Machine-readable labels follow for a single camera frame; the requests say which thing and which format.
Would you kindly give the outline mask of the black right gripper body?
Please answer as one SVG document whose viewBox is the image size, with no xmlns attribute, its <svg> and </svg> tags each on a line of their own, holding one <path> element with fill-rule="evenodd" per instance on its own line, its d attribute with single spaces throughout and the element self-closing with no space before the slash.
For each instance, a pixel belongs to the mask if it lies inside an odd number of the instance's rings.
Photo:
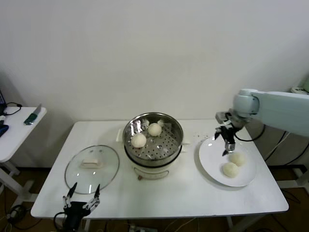
<svg viewBox="0 0 309 232">
<path fill-rule="evenodd" d="M 222 123 L 222 137 L 226 143 L 235 142 L 235 134 L 241 130 L 241 127 L 236 127 L 230 120 Z"/>
</svg>

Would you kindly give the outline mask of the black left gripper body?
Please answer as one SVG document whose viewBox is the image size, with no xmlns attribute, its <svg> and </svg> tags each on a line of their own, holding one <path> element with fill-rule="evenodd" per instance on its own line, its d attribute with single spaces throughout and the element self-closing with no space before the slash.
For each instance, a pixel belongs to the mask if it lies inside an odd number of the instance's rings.
<svg viewBox="0 0 309 232">
<path fill-rule="evenodd" d="M 71 207 L 64 209 L 66 215 L 63 223 L 64 231 L 76 232 L 79 229 L 82 219 L 91 213 L 90 209 L 83 207 L 86 204 L 85 202 L 72 202 Z"/>
</svg>

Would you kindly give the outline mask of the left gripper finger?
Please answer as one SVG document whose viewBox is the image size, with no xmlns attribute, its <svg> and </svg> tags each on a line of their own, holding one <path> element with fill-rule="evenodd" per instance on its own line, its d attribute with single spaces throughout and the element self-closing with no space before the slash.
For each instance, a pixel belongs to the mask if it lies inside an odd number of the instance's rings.
<svg viewBox="0 0 309 232">
<path fill-rule="evenodd" d="M 99 195 L 100 195 L 100 185 L 98 185 L 98 187 L 96 189 L 94 198 L 92 200 L 90 200 L 88 203 L 86 203 L 83 206 L 83 209 L 85 209 L 85 210 L 94 210 L 99 205 L 99 203 L 100 203 Z"/>
<path fill-rule="evenodd" d="M 71 197 L 73 196 L 75 189 L 77 187 L 77 182 L 69 189 L 69 192 L 66 196 L 63 196 L 63 208 L 70 208 L 71 207 Z"/>
</svg>

